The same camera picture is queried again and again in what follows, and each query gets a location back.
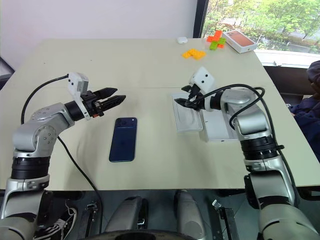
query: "blue smartphone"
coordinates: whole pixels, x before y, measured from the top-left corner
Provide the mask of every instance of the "blue smartphone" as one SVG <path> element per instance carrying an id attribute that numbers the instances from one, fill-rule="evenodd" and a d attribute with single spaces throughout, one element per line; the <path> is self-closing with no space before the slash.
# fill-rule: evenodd
<path id="1" fill-rule="evenodd" d="M 122 117 L 115 120 L 109 154 L 110 162 L 130 162 L 135 158 L 137 122 L 135 117 Z"/>

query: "table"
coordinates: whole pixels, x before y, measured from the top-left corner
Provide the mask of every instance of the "table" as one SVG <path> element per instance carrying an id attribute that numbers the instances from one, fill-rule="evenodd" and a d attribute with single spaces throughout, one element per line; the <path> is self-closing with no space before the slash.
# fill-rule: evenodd
<path id="1" fill-rule="evenodd" d="M 207 55 L 201 60 L 181 57 L 191 48 Z M 238 141 L 205 142 L 203 132 L 176 131 L 171 94 L 181 92 L 200 66 L 209 70 L 219 87 L 234 83 L 264 87 L 277 140 L 285 146 L 296 185 L 320 184 L 320 164 L 254 52 L 238 54 L 228 45 L 210 51 L 203 39 L 189 39 L 184 45 L 175 39 L 49 39 L 0 91 L 0 189 L 11 173 L 11 139 L 26 98 L 41 83 L 68 72 L 85 74 L 90 90 L 113 87 L 127 96 L 105 116 L 80 120 L 60 135 L 98 189 L 243 188 L 247 171 Z M 71 100 L 66 80 L 51 83 L 30 101 L 25 116 Z M 111 163 L 114 123 L 120 117 L 138 119 L 135 159 Z M 49 173 L 49 190 L 91 190 L 59 142 Z"/>

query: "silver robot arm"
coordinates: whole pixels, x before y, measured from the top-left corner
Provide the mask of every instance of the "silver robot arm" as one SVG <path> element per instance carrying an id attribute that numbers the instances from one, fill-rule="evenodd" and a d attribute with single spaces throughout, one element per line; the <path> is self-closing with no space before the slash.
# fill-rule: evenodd
<path id="1" fill-rule="evenodd" d="M 179 98 L 176 102 L 195 110 L 221 110 L 230 118 L 256 99 L 255 93 L 249 89 L 229 88 L 205 97 L 214 90 L 213 86 L 214 78 L 201 67 L 191 77 L 189 85 L 182 88 L 189 93 L 189 98 Z M 281 147 L 273 138 L 264 112 L 253 104 L 232 120 L 232 126 L 241 143 L 244 164 L 249 172 L 244 177 L 248 201 L 260 209 L 258 239 L 320 240 L 307 217 L 294 207 L 293 184 L 278 153 Z"/>
<path id="2" fill-rule="evenodd" d="M 39 214 L 51 201 L 45 188 L 49 185 L 49 161 L 59 134 L 75 121 L 103 116 L 104 111 L 126 98 L 125 95 L 110 97 L 116 88 L 87 91 L 88 79 L 80 73 L 69 73 L 68 78 L 74 101 L 37 110 L 13 135 L 12 172 L 0 213 L 1 239 L 31 240 L 37 225 L 43 223 Z"/>

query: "wall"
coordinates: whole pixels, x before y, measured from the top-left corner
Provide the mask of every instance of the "wall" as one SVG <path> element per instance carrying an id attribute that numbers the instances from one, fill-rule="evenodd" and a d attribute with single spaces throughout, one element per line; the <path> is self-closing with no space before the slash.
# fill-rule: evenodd
<path id="1" fill-rule="evenodd" d="M 0 56 L 17 69 L 47 38 L 192 38 L 197 0 L 2 0 Z"/>

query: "white box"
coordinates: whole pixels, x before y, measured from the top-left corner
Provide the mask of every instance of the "white box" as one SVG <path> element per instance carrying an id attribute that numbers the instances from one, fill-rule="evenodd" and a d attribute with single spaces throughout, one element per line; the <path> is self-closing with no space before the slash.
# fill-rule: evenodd
<path id="1" fill-rule="evenodd" d="M 240 54 L 253 51 L 258 47 L 254 41 L 238 30 L 226 31 L 222 34 L 222 37 L 226 39 L 227 44 Z"/>
<path id="2" fill-rule="evenodd" d="M 229 126 L 228 115 L 220 110 L 202 110 L 205 140 L 207 142 L 224 142 L 238 140 L 237 133 Z"/>
<path id="3" fill-rule="evenodd" d="M 181 106 L 175 99 L 187 99 L 189 93 L 174 93 L 172 94 L 173 112 L 175 118 L 176 131 L 183 132 L 200 132 L 203 125 L 201 122 L 200 113 L 188 107 Z"/>

